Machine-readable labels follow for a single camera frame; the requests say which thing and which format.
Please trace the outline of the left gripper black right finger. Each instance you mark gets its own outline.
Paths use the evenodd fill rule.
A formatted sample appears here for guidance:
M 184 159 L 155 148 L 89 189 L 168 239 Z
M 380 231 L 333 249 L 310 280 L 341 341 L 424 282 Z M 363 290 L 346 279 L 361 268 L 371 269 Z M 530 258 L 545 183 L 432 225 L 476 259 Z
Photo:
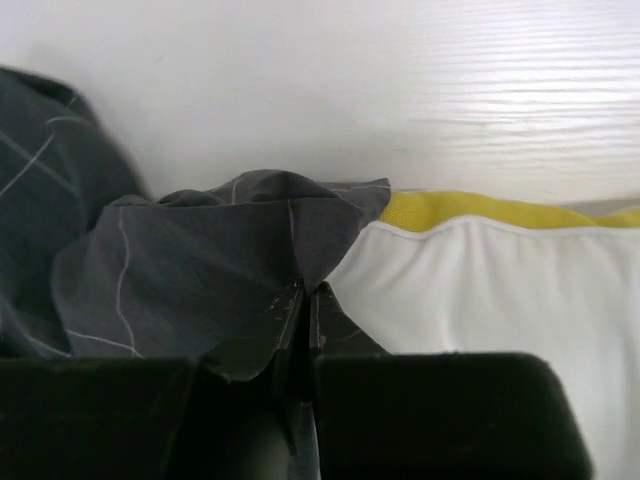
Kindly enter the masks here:
M 589 479 L 563 387 L 524 353 L 391 354 L 327 284 L 310 300 L 325 479 Z

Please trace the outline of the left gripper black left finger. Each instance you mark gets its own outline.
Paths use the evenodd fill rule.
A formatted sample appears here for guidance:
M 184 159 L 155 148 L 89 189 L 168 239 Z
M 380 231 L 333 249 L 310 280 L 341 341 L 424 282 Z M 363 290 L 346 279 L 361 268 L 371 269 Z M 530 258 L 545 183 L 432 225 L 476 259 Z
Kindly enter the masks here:
M 5 479 L 283 479 L 296 452 L 293 284 L 198 359 L 5 360 Z

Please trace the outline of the white pillow with yellow band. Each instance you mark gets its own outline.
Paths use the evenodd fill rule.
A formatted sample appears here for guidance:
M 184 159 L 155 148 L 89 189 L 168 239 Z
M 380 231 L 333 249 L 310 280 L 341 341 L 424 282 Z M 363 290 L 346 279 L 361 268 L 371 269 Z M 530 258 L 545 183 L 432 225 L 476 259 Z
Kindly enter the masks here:
M 329 275 L 392 353 L 518 351 L 564 385 L 599 479 L 639 475 L 639 212 L 396 192 Z

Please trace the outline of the dark grey checked pillowcase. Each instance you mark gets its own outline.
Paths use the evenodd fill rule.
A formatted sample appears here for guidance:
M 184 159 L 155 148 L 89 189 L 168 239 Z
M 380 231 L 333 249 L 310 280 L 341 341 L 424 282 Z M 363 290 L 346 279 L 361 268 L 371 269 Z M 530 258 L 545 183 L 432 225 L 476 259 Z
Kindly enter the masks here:
M 305 305 L 390 199 L 386 179 L 255 170 L 153 200 L 77 92 L 5 69 L 1 364 L 198 359 L 289 286 Z M 317 462 L 297 398 L 285 479 Z

